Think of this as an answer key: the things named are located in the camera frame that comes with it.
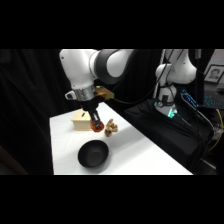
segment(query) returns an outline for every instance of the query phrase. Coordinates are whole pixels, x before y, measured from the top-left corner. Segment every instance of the black curtain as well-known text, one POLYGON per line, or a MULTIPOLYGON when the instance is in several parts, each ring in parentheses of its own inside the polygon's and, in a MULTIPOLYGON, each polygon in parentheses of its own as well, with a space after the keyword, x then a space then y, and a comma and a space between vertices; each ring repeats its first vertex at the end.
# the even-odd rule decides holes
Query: black curtain
POLYGON ((0 50, 0 145, 29 174, 53 174, 49 118, 79 108, 54 49, 0 50))
MULTIPOLYGON (((80 108, 64 97, 71 87, 59 60, 60 50, 0 49, 0 145, 29 174, 53 174, 49 118, 80 108)), ((161 52, 138 50, 115 91, 117 99, 133 102, 148 93, 155 85, 161 52)), ((104 84, 97 80, 96 85, 104 84)), ((134 106, 114 101, 108 105, 122 116, 134 106)))

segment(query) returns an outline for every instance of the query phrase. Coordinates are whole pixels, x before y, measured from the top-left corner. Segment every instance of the cable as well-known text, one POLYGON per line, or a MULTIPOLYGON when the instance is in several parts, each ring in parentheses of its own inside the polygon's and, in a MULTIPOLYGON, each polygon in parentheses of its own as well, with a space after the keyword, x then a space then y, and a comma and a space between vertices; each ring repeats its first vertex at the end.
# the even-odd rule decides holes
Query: cable
POLYGON ((209 152, 211 152, 218 145, 218 143, 220 142, 220 140, 222 138, 222 135, 223 135, 223 121, 222 121, 222 116, 221 116, 220 111, 218 109, 216 111, 218 112, 219 117, 220 117, 222 134, 221 134, 220 138, 217 140, 217 142, 215 143, 215 145, 211 149, 208 150, 209 152))
POLYGON ((213 126, 213 124, 211 123, 211 121, 207 118, 207 117, 205 117, 205 115, 204 114, 202 114, 200 111, 198 111, 198 113, 211 125, 211 127, 212 127, 212 130, 213 130, 213 137, 214 137, 214 135, 215 135, 215 128, 214 128, 214 126, 213 126))
MULTIPOLYGON (((192 109, 193 109, 193 111, 195 111, 196 109, 189 103, 189 102, 187 102, 184 98, 183 98, 183 95, 184 94, 181 94, 181 98, 182 98, 182 100, 185 102, 185 103, 187 103, 192 109)), ((198 113, 198 114, 200 114, 208 123, 209 123, 209 125, 212 127, 212 131, 213 131, 213 136, 215 135, 215 128, 214 128, 214 126, 213 126, 213 124, 209 121, 209 119, 207 118, 207 117, 205 117, 205 115, 204 114, 202 114, 200 111, 198 111, 198 110, 196 110, 196 113, 198 113)))
POLYGON ((131 103, 124 102, 124 101, 120 101, 120 100, 117 100, 117 99, 114 99, 114 100, 115 100, 116 102, 118 102, 118 103, 123 103, 123 104, 137 104, 137 103, 142 102, 145 98, 147 98, 147 97, 150 95, 150 93, 154 90, 154 88, 156 87, 156 85, 159 83, 160 79, 162 78, 163 73, 164 73, 164 71, 166 70, 166 67, 167 67, 167 65, 168 65, 168 62, 169 62, 171 56, 173 55, 173 51, 174 51, 174 49, 172 49, 172 52, 171 52, 171 54, 170 54, 170 56, 169 56, 169 58, 168 58, 168 60, 167 60, 167 63, 166 63, 166 65, 165 65, 165 67, 163 68, 163 71, 162 71, 162 73, 161 73, 159 79, 157 80, 155 86, 150 90, 150 92, 149 92, 146 96, 144 96, 142 99, 140 99, 140 100, 138 100, 138 101, 136 101, 136 102, 131 102, 131 103))

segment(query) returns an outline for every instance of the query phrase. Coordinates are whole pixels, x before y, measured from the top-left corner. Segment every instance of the black bowl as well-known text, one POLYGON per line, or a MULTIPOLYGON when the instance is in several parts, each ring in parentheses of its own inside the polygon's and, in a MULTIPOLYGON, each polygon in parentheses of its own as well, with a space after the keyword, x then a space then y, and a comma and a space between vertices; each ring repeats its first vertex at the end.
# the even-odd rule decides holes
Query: black bowl
POLYGON ((79 150, 79 163, 85 168, 97 168, 101 166, 108 158, 109 148, 102 141, 87 142, 79 150))

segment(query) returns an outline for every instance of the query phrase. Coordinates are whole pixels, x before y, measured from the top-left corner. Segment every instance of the small wooden object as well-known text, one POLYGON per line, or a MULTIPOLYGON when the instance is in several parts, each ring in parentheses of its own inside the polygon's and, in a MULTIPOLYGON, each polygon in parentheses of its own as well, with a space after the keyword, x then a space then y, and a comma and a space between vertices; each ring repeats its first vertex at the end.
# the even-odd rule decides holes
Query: small wooden object
POLYGON ((72 118, 76 131, 92 131, 90 120, 89 113, 83 110, 78 110, 72 118))

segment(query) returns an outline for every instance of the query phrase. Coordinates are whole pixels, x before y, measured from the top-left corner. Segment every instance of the black panel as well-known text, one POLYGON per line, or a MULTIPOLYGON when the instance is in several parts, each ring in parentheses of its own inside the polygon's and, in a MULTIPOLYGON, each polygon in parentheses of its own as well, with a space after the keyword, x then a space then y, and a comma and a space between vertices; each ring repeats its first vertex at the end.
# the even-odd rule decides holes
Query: black panel
POLYGON ((107 70, 107 61, 110 58, 110 56, 112 54, 114 54, 115 52, 119 51, 120 49, 104 49, 102 50, 97 58, 96 58, 96 62, 95 62, 95 73, 97 75, 97 77, 104 83, 109 84, 109 85, 113 85, 118 83, 121 79, 123 79, 123 76, 126 75, 127 73, 127 69, 128 66, 130 64, 131 59, 133 58, 133 56, 135 55, 135 53, 137 52, 137 49, 133 51, 132 55, 130 56, 128 63, 125 67, 124 73, 120 76, 120 77, 113 77, 108 73, 107 70))

